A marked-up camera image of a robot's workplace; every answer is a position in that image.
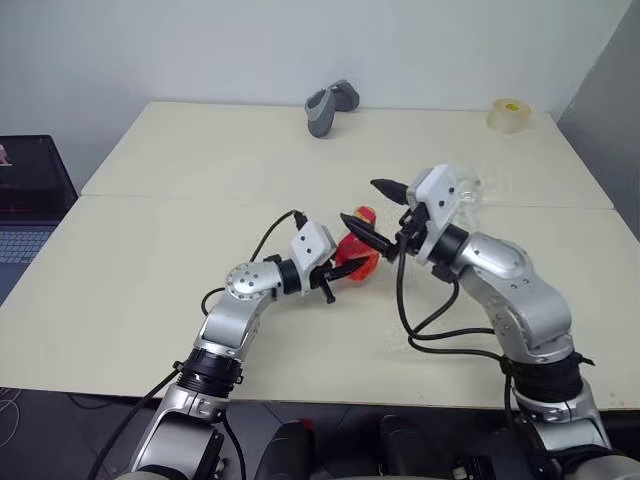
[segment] orange toy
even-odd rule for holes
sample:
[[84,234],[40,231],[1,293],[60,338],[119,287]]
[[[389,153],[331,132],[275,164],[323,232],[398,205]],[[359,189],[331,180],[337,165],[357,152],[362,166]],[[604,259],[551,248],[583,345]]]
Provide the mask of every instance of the orange toy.
[[[360,206],[356,208],[353,213],[356,217],[370,223],[371,228],[375,227],[376,211],[373,208]],[[362,267],[349,275],[349,278],[356,282],[362,282],[375,271],[380,254],[370,246],[358,240],[353,233],[347,234],[342,240],[340,240],[335,258],[337,267],[348,260],[361,257],[369,257],[369,259],[364,265],[362,265]]]

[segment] laptop screen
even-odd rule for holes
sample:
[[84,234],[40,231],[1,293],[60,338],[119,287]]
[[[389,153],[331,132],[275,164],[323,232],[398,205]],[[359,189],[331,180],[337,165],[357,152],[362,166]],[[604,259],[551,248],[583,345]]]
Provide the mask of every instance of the laptop screen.
[[0,222],[59,221],[76,199],[50,136],[0,136]]

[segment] white table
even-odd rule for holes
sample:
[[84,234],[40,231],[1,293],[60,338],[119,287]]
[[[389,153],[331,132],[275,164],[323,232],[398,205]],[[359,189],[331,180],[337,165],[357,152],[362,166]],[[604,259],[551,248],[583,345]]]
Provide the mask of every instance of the white table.
[[[389,231],[399,211],[384,212]],[[184,198],[82,197],[0,308],[0,385],[139,396],[183,359],[202,322],[199,302],[244,261],[278,203],[230,205]],[[307,208],[339,236],[337,212]],[[600,408],[640,408],[633,361],[640,338],[640,254],[618,214],[607,209],[487,206],[485,232],[527,249],[573,315],[583,369]],[[294,228],[278,229],[264,253],[286,253]],[[446,285],[409,262],[411,317],[439,306]],[[438,357],[404,344],[384,264],[363,286],[337,285],[270,307],[249,354],[237,399],[499,407],[503,375],[490,360]],[[488,325],[466,295],[445,328]],[[495,339],[465,345],[494,347]]]
[[352,208],[367,187],[361,179],[410,182],[426,167],[452,163],[480,177],[486,204],[612,208],[548,115],[534,114],[511,136],[485,118],[360,109],[336,114],[329,137],[316,139],[301,107],[151,103],[82,193],[247,205],[338,196]]

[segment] tape roll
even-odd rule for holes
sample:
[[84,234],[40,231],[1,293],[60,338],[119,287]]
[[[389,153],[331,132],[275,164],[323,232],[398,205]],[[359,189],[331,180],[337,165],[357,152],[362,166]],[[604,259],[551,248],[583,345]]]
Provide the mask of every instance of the tape roll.
[[531,107],[520,100],[500,98],[493,102],[487,115],[487,126],[502,133],[516,133],[529,121]]

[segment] laptop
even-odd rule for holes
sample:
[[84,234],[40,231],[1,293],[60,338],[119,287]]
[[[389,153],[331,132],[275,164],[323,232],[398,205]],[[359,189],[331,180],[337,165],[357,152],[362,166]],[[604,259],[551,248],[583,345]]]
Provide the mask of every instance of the laptop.
[[77,198],[49,135],[0,136],[0,303]]

